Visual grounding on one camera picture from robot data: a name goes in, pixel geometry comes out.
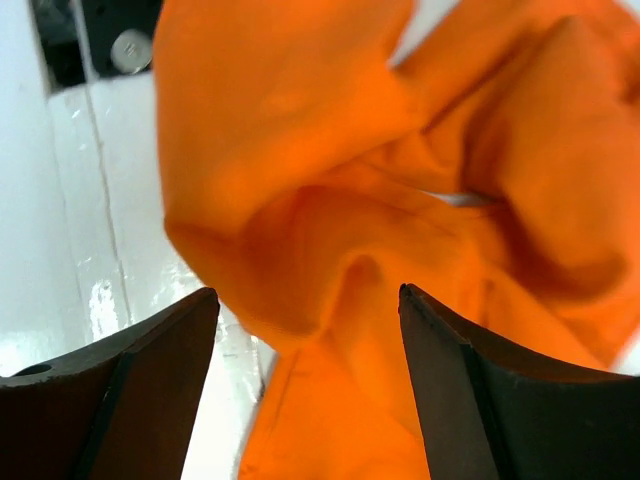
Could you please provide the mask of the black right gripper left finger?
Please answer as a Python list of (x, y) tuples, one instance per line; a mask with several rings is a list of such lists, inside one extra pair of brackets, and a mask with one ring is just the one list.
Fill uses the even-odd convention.
[(220, 305), (201, 288), (1, 380), (4, 479), (178, 479)]

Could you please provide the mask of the orange trousers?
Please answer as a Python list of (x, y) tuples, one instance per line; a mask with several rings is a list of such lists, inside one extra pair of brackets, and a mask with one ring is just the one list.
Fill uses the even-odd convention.
[(278, 355), (243, 479), (430, 475), (398, 318), (412, 283), (578, 365), (639, 326), (639, 17), (458, 1), (168, 1), (164, 225)]

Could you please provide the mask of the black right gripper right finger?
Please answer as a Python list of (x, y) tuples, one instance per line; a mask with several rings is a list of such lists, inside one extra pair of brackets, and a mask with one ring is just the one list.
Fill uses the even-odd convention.
[(567, 363), (399, 292), (404, 350), (435, 479), (635, 479), (639, 380)]

